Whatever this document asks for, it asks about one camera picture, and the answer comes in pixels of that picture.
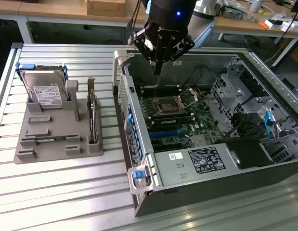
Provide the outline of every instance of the cardboard box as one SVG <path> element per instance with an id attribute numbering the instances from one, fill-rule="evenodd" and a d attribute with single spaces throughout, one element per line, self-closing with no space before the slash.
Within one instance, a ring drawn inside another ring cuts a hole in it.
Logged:
<path id="1" fill-rule="evenodd" d="M 125 0 L 86 0 L 87 15 L 125 17 Z"/>

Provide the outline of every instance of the table leg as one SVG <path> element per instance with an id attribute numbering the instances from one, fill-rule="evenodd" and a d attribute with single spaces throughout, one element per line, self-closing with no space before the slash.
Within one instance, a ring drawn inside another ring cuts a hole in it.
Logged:
<path id="1" fill-rule="evenodd" d="M 218 41 L 222 42 L 224 40 L 225 34 L 221 33 L 220 36 L 218 37 Z"/>
<path id="2" fill-rule="evenodd" d="M 283 52 L 278 56 L 278 58 L 275 60 L 275 62 L 272 64 L 271 67 L 276 67 L 281 62 L 281 60 L 284 59 L 288 55 L 288 53 L 290 52 L 290 50 L 296 44 L 297 41 L 298 41 L 298 38 L 292 39 L 291 42 L 283 50 Z"/>
<path id="3" fill-rule="evenodd" d="M 28 25 L 27 17 L 19 16 L 16 21 L 17 21 L 18 28 L 20 30 L 20 33 L 22 35 L 24 43 L 34 43 L 34 40 L 32 38 L 32 34 L 31 34 L 31 29 Z"/>

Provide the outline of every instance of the aluminum table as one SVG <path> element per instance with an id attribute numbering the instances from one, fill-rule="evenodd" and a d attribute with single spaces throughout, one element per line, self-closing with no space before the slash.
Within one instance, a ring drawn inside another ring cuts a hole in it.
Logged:
<path id="1" fill-rule="evenodd" d="M 112 95 L 117 49 L 131 48 L 13 45 L 0 81 L 0 231 L 298 230 L 298 174 L 276 185 L 135 218 Z M 65 63 L 69 79 L 80 83 L 79 98 L 87 95 L 87 76 L 95 76 L 102 104 L 103 156 L 13 163 L 27 99 L 14 71 L 18 61 Z"/>

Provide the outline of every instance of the motherboard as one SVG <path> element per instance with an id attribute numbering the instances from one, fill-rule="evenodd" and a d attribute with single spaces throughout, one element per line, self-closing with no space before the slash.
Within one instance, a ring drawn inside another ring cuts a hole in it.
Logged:
<path id="1" fill-rule="evenodd" d="M 222 139 L 200 91 L 189 88 L 180 89 L 176 96 L 143 95 L 139 101 L 155 152 L 206 146 Z"/>

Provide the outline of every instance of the warning label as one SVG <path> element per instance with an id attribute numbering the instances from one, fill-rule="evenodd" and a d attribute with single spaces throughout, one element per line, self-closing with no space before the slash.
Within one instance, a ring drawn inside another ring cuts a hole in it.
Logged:
<path id="1" fill-rule="evenodd" d="M 33 90 L 40 105 L 62 104 L 58 86 L 34 86 Z"/>
<path id="2" fill-rule="evenodd" d="M 226 169 L 215 147 L 188 151 L 199 174 Z"/>

